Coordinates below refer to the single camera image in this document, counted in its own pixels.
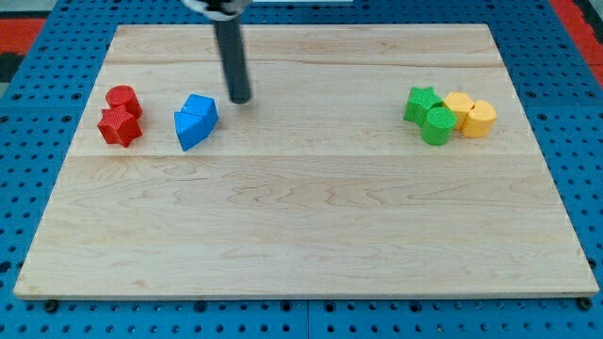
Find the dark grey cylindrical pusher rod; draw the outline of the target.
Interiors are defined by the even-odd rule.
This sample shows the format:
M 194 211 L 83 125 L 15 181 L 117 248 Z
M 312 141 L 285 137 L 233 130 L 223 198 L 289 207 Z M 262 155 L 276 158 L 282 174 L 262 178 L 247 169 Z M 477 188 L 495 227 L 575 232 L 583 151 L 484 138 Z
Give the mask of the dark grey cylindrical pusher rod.
M 252 92 L 240 20 L 216 21 L 213 27 L 230 101 L 246 104 L 251 100 Z

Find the white black robot end mount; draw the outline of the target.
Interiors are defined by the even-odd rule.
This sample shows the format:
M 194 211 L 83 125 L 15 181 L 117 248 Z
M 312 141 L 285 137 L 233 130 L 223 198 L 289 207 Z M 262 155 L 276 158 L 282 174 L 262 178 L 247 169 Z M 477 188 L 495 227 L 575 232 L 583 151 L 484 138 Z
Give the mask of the white black robot end mount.
M 249 0 L 181 0 L 182 4 L 212 21 L 230 21 L 249 5 Z

